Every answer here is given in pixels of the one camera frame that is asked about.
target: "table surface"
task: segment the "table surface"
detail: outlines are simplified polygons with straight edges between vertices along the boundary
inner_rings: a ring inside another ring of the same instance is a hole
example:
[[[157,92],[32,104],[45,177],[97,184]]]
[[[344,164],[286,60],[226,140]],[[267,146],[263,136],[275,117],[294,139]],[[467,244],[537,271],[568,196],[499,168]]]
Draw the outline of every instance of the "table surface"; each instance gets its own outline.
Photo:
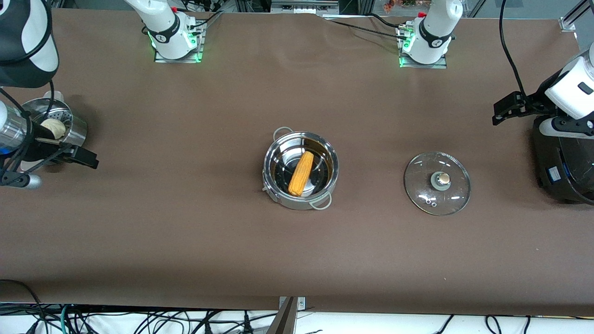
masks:
[[[492,104],[517,89],[497,20],[462,19],[447,70],[399,68],[390,37],[309,14],[224,14],[192,65],[153,63],[134,12],[56,10],[54,25],[56,89],[89,123],[100,164],[0,189],[0,277],[42,301],[275,308],[304,295],[332,311],[593,314],[590,207],[537,187],[531,119],[491,125]],[[529,92],[577,52],[556,21],[505,26]],[[261,191],[281,126],[336,149],[328,210]],[[468,170],[461,212],[408,199],[405,167],[426,151]]]

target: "teal cable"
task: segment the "teal cable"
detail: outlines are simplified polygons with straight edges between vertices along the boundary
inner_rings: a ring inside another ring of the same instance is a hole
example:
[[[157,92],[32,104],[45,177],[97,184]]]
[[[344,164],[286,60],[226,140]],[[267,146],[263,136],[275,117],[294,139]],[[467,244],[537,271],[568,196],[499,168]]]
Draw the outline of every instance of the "teal cable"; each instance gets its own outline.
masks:
[[[66,333],[66,324],[64,323],[64,320],[66,318],[66,305],[64,305],[64,308],[62,309],[62,313],[60,314],[60,327],[62,327],[62,334],[67,334]]]

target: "white sticker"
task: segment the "white sticker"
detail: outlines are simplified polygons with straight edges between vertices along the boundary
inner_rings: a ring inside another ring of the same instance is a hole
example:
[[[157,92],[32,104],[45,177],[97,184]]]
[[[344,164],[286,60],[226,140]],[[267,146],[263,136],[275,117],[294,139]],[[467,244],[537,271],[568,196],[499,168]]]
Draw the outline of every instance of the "white sticker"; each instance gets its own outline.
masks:
[[[548,172],[552,182],[557,182],[561,179],[561,175],[559,175],[559,169],[557,166],[549,168]]]

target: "stainless steel pot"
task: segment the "stainless steel pot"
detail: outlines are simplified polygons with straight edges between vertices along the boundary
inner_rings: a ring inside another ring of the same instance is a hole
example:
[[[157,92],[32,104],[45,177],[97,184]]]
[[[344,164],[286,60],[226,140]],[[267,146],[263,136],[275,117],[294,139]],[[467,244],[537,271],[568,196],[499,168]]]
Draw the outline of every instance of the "stainless steel pot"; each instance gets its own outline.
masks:
[[[276,138],[281,130],[290,133]],[[339,172],[338,156],[332,145],[314,133],[293,131],[288,127],[278,128],[273,140],[264,158],[263,190],[275,202],[290,209],[327,209],[332,203],[332,191]],[[306,151],[314,155],[314,164],[303,195],[297,197],[289,194],[288,188],[297,163]]]
[[[45,113],[49,105],[49,92],[43,97],[25,102],[23,108],[31,112],[31,119],[34,122],[41,123],[44,120]],[[87,138],[87,123],[70,109],[64,103],[62,93],[56,91],[52,103],[52,109],[48,112],[47,118],[55,118],[66,126],[66,133],[58,140],[63,143],[69,143],[76,146],[82,146]]]

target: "yellow corn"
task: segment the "yellow corn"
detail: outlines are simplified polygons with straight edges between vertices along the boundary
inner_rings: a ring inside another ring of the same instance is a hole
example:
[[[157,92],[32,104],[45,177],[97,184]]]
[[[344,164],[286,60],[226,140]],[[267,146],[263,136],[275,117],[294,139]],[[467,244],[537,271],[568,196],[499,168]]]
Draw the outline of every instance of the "yellow corn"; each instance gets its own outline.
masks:
[[[311,152],[303,153],[289,183],[289,194],[293,196],[301,196],[303,194],[313,164],[314,155]]]

